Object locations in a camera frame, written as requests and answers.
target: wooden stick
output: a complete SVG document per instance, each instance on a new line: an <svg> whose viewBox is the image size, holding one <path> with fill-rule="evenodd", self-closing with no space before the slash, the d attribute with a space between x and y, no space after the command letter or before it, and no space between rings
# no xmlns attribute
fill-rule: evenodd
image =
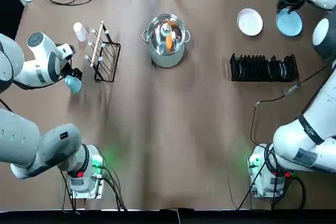
<svg viewBox="0 0 336 224"><path fill-rule="evenodd" d="M96 58L96 53L97 53L99 38L100 38L101 31L103 30L103 25L104 25L104 21L102 20L101 23L100 23L100 27L99 27L99 32L98 32L98 36L97 36L97 41L96 41L95 49L93 50L92 61L91 61L91 65L90 65L90 67L92 67L92 68L93 68L93 64L95 62L94 60Z"/></svg>

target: stainless steel pot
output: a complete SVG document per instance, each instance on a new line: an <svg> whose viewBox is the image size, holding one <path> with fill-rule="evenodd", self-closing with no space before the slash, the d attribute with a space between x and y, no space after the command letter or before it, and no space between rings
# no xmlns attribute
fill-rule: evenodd
<svg viewBox="0 0 336 224"><path fill-rule="evenodd" d="M153 18L142 39L149 45L153 61L160 67L171 68L181 61L190 32L175 15L161 14Z"/></svg>

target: white plate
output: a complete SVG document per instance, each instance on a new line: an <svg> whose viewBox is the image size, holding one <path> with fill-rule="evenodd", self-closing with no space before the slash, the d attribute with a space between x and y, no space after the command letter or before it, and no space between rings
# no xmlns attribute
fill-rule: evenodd
<svg viewBox="0 0 336 224"><path fill-rule="evenodd" d="M238 27L248 36L256 36L262 30L262 18L256 10L247 8L240 11L237 17Z"/></svg>

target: pot lid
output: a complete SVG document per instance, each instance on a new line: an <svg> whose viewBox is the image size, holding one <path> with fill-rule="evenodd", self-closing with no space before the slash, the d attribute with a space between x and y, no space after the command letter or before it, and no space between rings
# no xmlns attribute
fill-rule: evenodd
<svg viewBox="0 0 336 224"><path fill-rule="evenodd" d="M159 55L177 52L183 45L184 39L184 26L173 14L155 17L148 27L148 43Z"/></svg>

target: label sticker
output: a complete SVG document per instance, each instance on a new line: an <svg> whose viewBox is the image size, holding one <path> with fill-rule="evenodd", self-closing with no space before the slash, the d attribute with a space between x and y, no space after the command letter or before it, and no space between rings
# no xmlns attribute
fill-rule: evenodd
<svg viewBox="0 0 336 224"><path fill-rule="evenodd" d="M279 185L279 184L282 184L284 181L285 178L284 177L281 177L281 178L277 178L277 184ZM274 185L275 184L275 180L276 180L276 178L271 178L271 185Z"/></svg>
<svg viewBox="0 0 336 224"><path fill-rule="evenodd" d="M82 185L84 185L84 179L83 178L80 178L80 179L74 179L74 178L72 178L71 179L71 184L73 186L82 186Z"/></svg>
<svg viewBox="0 0 336 224"><path fill-rule="evenodd" d="M294 161L301 163L305 166L312 166L317 159L317 153L315 152L308 152L302 148L299 148L297 154L293 158Z"/></svg>

